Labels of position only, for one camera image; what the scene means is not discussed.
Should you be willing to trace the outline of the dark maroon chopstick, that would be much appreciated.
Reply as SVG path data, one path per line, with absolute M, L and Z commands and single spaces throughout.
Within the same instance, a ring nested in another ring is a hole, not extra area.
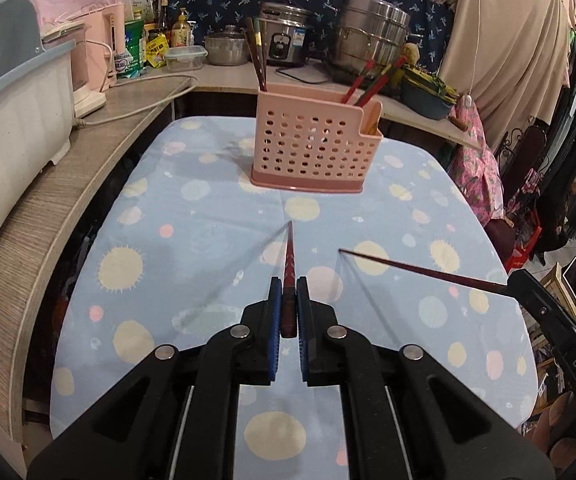
M 287 243 L 285 254 L 284 281 L 282 282 L 282 316 L 280 334 L 282 338 L 297 337 L 296 309 L 296 268 L 294 267 L 294 224 L 287 224 Z

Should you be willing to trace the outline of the brown chopstick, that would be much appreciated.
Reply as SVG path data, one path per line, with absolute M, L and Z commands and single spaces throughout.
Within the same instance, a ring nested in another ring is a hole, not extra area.
M 261 25 L 257 18 L 250 18 L 249 27 L 252 33 L 254 52 L 256 52 L 256 69 L 259 75 L 259 87 L 261 91 L 267 90 L 266 62 L 264 58 L 264 45 Z

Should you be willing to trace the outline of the blue patterned tablecloth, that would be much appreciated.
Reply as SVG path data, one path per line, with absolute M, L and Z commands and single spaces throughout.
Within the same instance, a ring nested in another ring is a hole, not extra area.
M 62 434 L 144 356 L 203 344 L 266 298 L 294 248 L 313 300 L 372 344 L 414 344 L 509 425 L 538 380 L 512 299 L 402 270 L 504 282 L 486 233 L 426 151 L 384 140 L 358 194 L 250 183 L 250 118 L 199 117 L 157 136 L 100 228 L 59 336 L 50 429 Z

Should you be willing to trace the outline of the pink perforated utensil holder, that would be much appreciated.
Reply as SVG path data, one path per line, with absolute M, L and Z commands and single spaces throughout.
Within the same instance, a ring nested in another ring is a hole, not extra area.
M 363 191 L 384 136 L 382 103 L 357 107 L 339 91 L 269 84 L 258 92 L 250 182 L 313 193 Z

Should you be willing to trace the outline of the pink floral cloth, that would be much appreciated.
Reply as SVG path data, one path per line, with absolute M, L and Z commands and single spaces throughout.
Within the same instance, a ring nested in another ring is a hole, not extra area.
M 461 145 L 448 166 L 448 174 L 482 226 L 491 220 L 503 220 L 505 211 L 500 170 L 486 143 L 486 134 L 474 99 L 461 96 L 451 110 L 450 118 L 457 119 L 467 127 L 466 137 L 476 147 Z

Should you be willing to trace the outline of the blue bowl with items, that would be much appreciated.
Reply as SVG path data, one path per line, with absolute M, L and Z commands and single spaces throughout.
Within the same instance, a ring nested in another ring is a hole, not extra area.
M 405 66 L 400 100 L 417 114 L 433 120 L 447 118 L 458 98 L 457 91 L 436 74 L 416 66 Z

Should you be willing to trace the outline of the small steel lidded pot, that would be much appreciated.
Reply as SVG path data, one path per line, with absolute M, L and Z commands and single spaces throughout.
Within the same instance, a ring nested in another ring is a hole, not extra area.
M 239 66 L 248 62 L 248 41 L 235 25 L 226 25 L 222 32 L 207 36 L 204 47 L 211 65 Z

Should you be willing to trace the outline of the clear food container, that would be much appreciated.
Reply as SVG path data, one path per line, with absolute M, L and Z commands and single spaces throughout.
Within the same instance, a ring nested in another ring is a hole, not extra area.
M 171 73 L 200 70 L 208 51 L 201 46 L 175 47 L 166 52 L 166 69 Z

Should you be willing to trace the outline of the wooden counter shelf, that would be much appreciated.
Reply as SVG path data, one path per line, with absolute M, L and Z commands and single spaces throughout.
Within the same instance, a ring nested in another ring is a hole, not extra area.
M 29 186 L 0 230 L 0 436 L 5 440 L 21 442 L 26 413 L 52 400 L 67 312 L 58 312 L 46 295 L 57 262 L 110 172 L 153 123 L 148 115 L 77 133 L 68 154 Z

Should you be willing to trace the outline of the steel rice cooker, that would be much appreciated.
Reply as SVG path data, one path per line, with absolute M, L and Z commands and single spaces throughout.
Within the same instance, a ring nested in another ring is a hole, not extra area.
M 313 35 L 313 13 L 278 2 L 262 2 L 259 20 L 267 62 L 275 66 L 299 67 L 308 59 Z

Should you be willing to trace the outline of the green white milk can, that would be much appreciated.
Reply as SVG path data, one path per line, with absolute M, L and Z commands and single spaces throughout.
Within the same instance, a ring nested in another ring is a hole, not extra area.
M 119 78 L 137 77 L 143 70 L 145 55 L 144 22 L 129 21 L 124 24 L 124 51 L 114 58 Z

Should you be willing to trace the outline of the large steel steamer pot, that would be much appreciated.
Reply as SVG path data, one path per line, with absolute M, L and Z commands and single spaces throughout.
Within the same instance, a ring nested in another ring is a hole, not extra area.
M 337 15 L 329 61 L 358 76 L 369 61 L 374 78 L 400 57 L 410 33 L 410 14 L 384 0 L 344 0 Z

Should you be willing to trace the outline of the yellow oil bottle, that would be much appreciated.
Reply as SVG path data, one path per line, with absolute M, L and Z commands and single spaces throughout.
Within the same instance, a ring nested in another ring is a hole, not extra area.
M 174 23 L 171 29 L 171 47 L 187 47 L 191 31 L 192 28 L 188 24 L 187 11 L 185 8 L 181 8 L 177 17 L 177 21 Z

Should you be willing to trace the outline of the pink kettle appliance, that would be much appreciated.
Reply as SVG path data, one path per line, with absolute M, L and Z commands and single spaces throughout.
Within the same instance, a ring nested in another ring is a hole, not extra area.
M 46 48 L 74 40 L 71 73 L 74 114 L 83 118 L 106 104 L 106 91 L 117 83 L 114 58 L 125 52 L 124 5 L 110 4 L 46 29 Z

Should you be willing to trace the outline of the beige hanging curtain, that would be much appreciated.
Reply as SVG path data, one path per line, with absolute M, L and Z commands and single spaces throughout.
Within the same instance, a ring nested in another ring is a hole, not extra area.
M 431 0 L 455 12 L 439 76 L 478 108 L 490 148 L 532 119 L 550 122 L 568 72 L 561 0 Z

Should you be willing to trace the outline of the white blue dish rack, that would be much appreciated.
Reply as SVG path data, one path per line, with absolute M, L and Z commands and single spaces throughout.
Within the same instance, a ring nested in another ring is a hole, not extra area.
M 74 47 L 44 48 L 30 0 L 0 2 L 0 228 L 40 171 L 70 148 Z

